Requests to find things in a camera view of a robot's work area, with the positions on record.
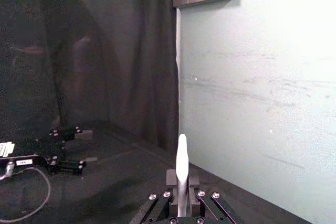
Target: scratch mark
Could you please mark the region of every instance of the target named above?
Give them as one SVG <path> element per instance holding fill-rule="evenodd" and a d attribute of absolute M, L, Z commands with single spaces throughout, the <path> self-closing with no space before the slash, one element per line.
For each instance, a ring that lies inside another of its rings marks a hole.
<path fill-rule="evenodd" d="M 300 165 L 296 165 L 296 164 L 293 164 L 293 163 L 290 163 L 290 162 L 287 162 L 287 161 L 284 161 L 284 160 L 281 160 L 281 159 L 278 159 L 278 158 L 275 158 L 275 157 L 271 157 L 271 156 L 268 156 L 268 155 L 265 155 L 265 154 L 264 154 L 264 156 L 265 156 L 265 157 L 268 157 L 268 158 L 271 158 L 271 159 L 274 159 L 274 160 L 279 161 L 279 162 L 283 162 L 283 163 L 288 164 L 288 165 L 295 166 L 295 167 L 297 167 L 297 168 L 304 169 L 304 167 L 302 167 L 302 166 L 300 166 Z"/>

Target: white label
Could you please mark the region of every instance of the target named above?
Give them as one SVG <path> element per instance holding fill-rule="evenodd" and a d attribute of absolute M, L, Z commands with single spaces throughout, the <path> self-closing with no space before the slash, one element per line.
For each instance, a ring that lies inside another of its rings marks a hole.
<path fill-rule="evenodd" d="M 8 157 L 9 154 L 13 153 L 15 144 L 11 142 L 0 143 L 0 157 Z"/>
<path fill-rule="evenodd" d="M 26 159 L 26 160 L 18 160 L 16 161 L 16 165 L 32 165 L 33 164 L 33 160 L 32 159 Z"/>

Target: white wall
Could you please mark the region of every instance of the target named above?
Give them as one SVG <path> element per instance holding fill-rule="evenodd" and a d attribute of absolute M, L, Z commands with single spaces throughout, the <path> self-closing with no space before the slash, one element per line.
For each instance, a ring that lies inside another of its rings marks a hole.
<path fill-rule="evenodd" d="M 181 9 L 191 163 L 313 223 L 336 222 L 335 3 Z"/>

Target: black curtain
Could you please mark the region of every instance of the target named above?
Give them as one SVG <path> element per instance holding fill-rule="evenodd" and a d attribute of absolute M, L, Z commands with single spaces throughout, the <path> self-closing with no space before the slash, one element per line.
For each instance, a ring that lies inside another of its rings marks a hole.
<path fill-rule="evenodd" d="M 0 5 L 1 116 L 9 118 L 2 129 L 45 131 L 108 121 L 176 150 L 172 0 L 2 0 Z M 15 71 L 13 58 L 20 59 Z"/>

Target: white cable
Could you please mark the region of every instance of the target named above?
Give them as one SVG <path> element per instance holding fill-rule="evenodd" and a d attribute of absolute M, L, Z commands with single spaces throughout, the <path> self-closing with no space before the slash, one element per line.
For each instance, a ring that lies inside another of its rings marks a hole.
<path fill-rule="evenodd" d="M 39 212 L 42 209 L 42 207 L 44 207 L 44 205 L 48 202 L 48 200 L 50 198 L 51 184 L 50 184 L 50 181 L 47 178 L 47 176 L 40 169 L 37 169 L 37 168 L 34 168 L 34 167 L 26 168 L 22 172 L 24 172 L 26 170 L 35 170 L 35 171 L 39 172 L 42 175 L 42 177 L 45 179 L 45 181 L 47 182 L 47 185 L 48 185 L 48 194 L 47 194 L 47 197 L 44 200 L 44 202 L 42 203 L 42 205 L 39 206 L 38 208 L 36 208 L 33 212 L 31 212 L 31 213 L 29 213 L 29 214 L 27 214 L 27 215 L 25 215 L 25 216 L 23 216 L 21 218 L 18 218 L 18 219 L 13 219 L 13 220 L 3 220 L 3 219 L 0 219 L 0 223 L 15 223 L 15 222 L 27 219 L 28 217 L 30 217 L 30 216 L 36 214 L 37 212 Z"/>

